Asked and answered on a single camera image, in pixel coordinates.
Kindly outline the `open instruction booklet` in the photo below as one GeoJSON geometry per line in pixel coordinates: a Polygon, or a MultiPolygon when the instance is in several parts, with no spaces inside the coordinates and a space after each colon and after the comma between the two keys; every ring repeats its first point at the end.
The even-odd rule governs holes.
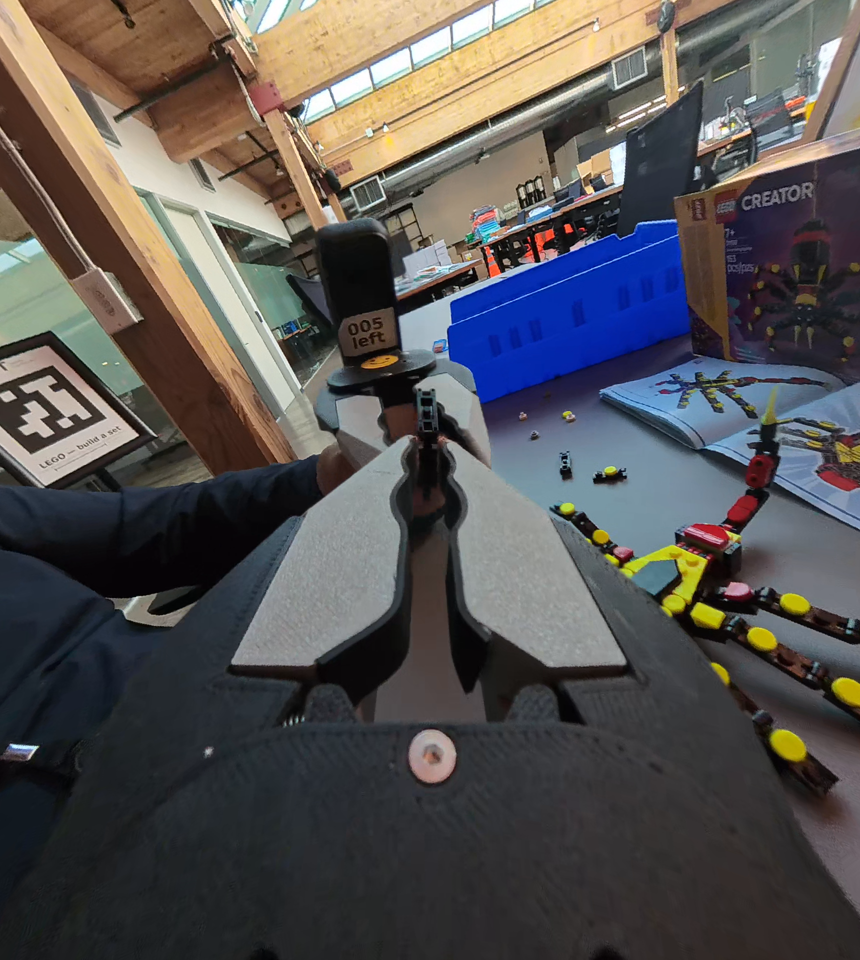
{"type": "Polygon", "coordinates": [[[747,373],[761,383],[740,392],[759,414],[777,390],[776,485],[860,531],[860,382],[801,366],[747,373]]]}

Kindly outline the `black framed tag sign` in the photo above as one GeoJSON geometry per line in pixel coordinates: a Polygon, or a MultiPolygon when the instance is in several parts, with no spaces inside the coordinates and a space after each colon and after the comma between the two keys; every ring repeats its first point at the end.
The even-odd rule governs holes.
{"type": "Polygon", "coordinates": [[[158,434],[54,332],[0,346],[0,468],[67,489],[158,434]]]}

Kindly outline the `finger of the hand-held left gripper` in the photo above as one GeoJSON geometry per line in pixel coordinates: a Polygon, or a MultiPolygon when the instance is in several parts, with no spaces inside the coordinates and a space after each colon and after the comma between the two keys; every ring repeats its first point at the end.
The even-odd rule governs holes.
{"type": "Polygon", "coordinates": [[[440,430],[483,465],[492,464],[492,446],[482,404],[454,375],[430,376],[440,430]]]}
{"type": "Polygon", "coordinates": [[[356,471],[363,470],[393,445],[384,406],[378,396],[340,396],[336,401],[336,411],[338,447],[342,456],[356,471]]]}

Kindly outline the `black mesh office chair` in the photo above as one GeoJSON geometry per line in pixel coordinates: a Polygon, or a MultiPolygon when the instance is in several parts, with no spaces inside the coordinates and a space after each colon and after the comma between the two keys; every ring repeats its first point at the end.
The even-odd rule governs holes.
{"type": "Polygon", "coordinates": [[[626,139],[626,163],[616,234],[626,237],[641,223],[674,220],[675,200],[694,181],[702,126],[701,78],[664,112],[626,139]]]}

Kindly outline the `wooden support post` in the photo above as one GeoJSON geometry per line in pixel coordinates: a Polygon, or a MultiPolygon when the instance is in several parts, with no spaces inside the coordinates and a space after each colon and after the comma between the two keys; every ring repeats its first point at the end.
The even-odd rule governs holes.
{"type": "Polygon", "coordinates": [[[19,2],[0,2],[0,189],[67,280],[121,283],[141,319],[113,340],[211,474],[295,459],[19,2]]]}

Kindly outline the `grey wall switch box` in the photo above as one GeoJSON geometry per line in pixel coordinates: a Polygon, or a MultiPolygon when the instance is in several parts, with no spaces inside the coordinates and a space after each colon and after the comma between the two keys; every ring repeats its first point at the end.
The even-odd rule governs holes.
{"type": "Polygon", "coordinates": [[[112,273],[93,267],[68,282],[107,335],[116,336],[143,321],[142,314],[112,273]]]}

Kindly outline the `person's left forearm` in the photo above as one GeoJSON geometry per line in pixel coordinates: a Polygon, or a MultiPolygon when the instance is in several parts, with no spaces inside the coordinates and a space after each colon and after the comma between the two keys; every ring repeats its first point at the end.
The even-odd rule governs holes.
{"type": "Polygon", "coordinates": [[[322,499],[324,462],[116,492],[0,486],[0,603],[213,584],[322,499]]]}

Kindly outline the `black red lego limb piece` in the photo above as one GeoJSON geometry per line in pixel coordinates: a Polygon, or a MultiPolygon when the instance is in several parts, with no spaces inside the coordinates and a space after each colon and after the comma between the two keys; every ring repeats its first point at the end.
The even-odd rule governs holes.
{"type": "Polygon", "coordinates": [[[415,520],[423,520],[445,510],[447,505],[448,464],[436,390],[416,390],[415,413],[412,515],[415,520]]]}

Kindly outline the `person's left hand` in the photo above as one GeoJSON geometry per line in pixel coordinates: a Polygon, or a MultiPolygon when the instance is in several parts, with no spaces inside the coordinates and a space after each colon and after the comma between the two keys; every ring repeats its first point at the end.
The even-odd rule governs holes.
{"type": "Polygon", "coordinates": [[[338,443],[329,444],[316,456],[316,486],[320,495],[329,496],[359,469],[338,443]]]}

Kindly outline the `metal air duct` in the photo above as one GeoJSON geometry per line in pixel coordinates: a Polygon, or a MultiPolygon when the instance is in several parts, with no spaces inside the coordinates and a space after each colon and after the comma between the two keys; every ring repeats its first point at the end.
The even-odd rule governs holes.
{"type": "MultiPolygon", "coordinates": [[[[660,42],[646,44],[646,48],[648,77],[631,86],[613,90],[611,67],[607,64],[520,107],[502,112],[484,124],[473,126],[469,131],[449,138],[434,149],[424,150],[406,163],[374,174],[384,181],[387,194],[384,206],[415,196],[443,177],[478,164],[495,151],[572,119],[616,94],[632,90],[659,76],[662,73],[660,42]]],[[[357,211],[350,187],[341,191],[340,201],[346,211],[357,211]]]]}

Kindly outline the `blue plastic bin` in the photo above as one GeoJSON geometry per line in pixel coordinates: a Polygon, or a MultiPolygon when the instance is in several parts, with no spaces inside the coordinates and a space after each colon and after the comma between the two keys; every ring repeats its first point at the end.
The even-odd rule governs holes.
{"type": "Polygon", "coordinates": [[[689,331],[678,225],[641,222],[451,303],[449,358],[490,402],[689,331]]]}

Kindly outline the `yellow red lego spider model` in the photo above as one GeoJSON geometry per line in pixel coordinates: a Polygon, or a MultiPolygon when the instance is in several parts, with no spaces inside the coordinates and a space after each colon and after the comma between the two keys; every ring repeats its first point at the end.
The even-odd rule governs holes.
{"type": "Polygon", "coordinates": [[[814,606],[801,594],[770,586],[755,589],[736,579],[742,563],[742,533],[770,496],[781,463],[777,388],[772,389],[757,429],[758,440],[745,475],[746,489],[720,523],[692,523],[676,530],[674,542],[649,554],[617,545],[570,502],[551,506],[617,570],[648,594],[664,615],[676,619],[692,639],[733,642],[799,684],[820,692],[835,708],[860,723],[860,681],[836,677],[817,660],[781,642],[747,615],[761,611],[795,621],[817,633],[860,645],[860,619],[814,606]]]}

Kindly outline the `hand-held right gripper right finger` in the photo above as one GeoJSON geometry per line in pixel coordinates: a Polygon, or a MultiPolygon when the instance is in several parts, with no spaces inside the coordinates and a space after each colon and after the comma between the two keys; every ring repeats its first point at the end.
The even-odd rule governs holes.
{"type": "Polygon", "coordinates": [[[627,657],[564,538],[572,529],[460,446],[441,458],[450,650],[464,692],[624,674],[627,657]]]}

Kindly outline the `person's dark blue torso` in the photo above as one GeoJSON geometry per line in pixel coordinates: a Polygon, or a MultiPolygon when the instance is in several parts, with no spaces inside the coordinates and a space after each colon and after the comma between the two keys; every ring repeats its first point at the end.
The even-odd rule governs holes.
{"type": "MultiPolygon", "coordinates": [[[[9,745],[83,746],[115,709],[173,715],[203,645],[199,630],[133,623],[111,597],[215,585],[251,548],[211,544],[196,557],[180,548],[175,560],[118,559],[87,572],[0,549],[0,756],[9,745]]],[[[0,760],[0,918],[72,792],[71,776],[0,760]]]]}

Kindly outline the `purple lego set box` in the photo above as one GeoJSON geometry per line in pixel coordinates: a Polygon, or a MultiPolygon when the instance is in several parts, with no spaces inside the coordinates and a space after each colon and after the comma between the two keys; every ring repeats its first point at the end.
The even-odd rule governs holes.
{"type": "Polygon", "coordinates": [[[860,381],[860,130],[674,208],[695,354],[860,381]]]}

